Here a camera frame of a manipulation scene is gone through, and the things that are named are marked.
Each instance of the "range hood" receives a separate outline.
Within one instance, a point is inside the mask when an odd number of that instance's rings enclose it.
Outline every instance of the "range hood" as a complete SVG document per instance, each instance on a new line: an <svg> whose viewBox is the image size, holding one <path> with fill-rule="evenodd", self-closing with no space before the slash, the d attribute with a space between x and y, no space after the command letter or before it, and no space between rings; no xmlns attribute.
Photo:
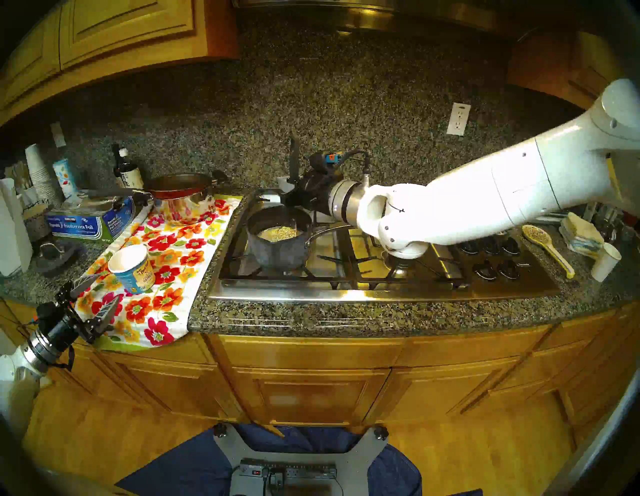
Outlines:
<svg viewBox="0 0 640 496"><path fill-rule="evenodd" d="M233 0L237 8L286 8L337 29L420 31L420 20L445 20L518 39L550 22L572 24L575 10L562 0Z"/></svg>

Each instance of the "floral towel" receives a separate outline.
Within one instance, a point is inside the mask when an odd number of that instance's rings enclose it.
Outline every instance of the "floral towel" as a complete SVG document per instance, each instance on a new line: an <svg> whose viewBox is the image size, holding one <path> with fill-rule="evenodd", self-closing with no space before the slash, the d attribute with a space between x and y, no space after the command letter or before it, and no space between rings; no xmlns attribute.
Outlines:
<svg viewBox="0 0 640 496"><path fill-rule="evenodd" d="M172 227L150 207L142 210L85 274L100 277L76 301L83 319L103 305L120 299L113 331L97 341L99 348L131 350L169 344L187 334L187 319L200 282L218 243L227 229L241 196L215 196L214 211L201 215L198 223ZM109 272L111 256L123 246L145 244L156 283L143 294L131 294Z"/></svg>

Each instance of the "stove panel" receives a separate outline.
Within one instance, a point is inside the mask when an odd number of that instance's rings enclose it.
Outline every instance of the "stove panel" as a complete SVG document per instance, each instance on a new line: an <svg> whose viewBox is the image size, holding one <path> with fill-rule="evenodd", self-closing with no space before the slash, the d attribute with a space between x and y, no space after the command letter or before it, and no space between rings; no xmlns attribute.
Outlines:
<svg viewBox="0 0 640 496"><path fill-rule="evenodd" d="M357 228L345 227L315 238L304 267L286 273L265 271L249 252L244 224L252 213L272 205L256 203L245 210L225 256L217 261L210 298L400 302L531 298L559 292L537 259L515 239L509 240L508 234L495 236L492 241L478 240L477 244L495 248L509 241L511 251L516 243L520 255L509 255L504 250L493 255L482 249L470 255L460 246L432 244L421 258L401 260L391 257L377 239ZM314 231L339 225L320 224ZM517 265L517 279L500 273L499 265L507 260ZM485 261L496 271L495 280L485 280L474 273L474 265Z"/></svg>

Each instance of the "saucepan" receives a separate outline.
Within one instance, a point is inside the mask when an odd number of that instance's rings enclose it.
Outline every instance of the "saucepan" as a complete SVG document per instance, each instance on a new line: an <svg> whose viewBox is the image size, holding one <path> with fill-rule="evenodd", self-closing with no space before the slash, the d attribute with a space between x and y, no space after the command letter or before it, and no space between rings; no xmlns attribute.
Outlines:
<svg viewBox="0 0 640 496"><path fill-rule="evenodd" d="M304 210L284 205L264 208L247 220L249 251L263 269L291 271L306 263L309 246L315 238L351 225L330 227L316 233L313 233L313 227L311 217ZM295 235L280 239L282 228L288 228L289 233Z"/></svg>
<svg viewBox="0 0 640 496"><path fill-rule="evenodd" d="M198 222L203 214L215 211L215 188L219 182L228 182L227 176L213 170L211 176L201 173L183 173L154 177L145 183L144 189L116 188L92 191L95 196L150 195L156 209L171 226Z"/></svg>

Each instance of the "kirkland foil box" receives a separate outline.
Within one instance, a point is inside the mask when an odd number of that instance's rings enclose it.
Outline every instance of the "kirkland foil box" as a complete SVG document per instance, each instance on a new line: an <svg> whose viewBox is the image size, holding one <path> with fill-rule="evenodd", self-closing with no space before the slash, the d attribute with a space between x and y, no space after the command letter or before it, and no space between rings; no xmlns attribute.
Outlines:
<svg viewBox="0 0 640 496"><path fill-rule="evenodd" d="M54 236L110 243L140 210L131 196L92 198L81 193L65 200L60 208L51 209L47 220Z"/></svg>

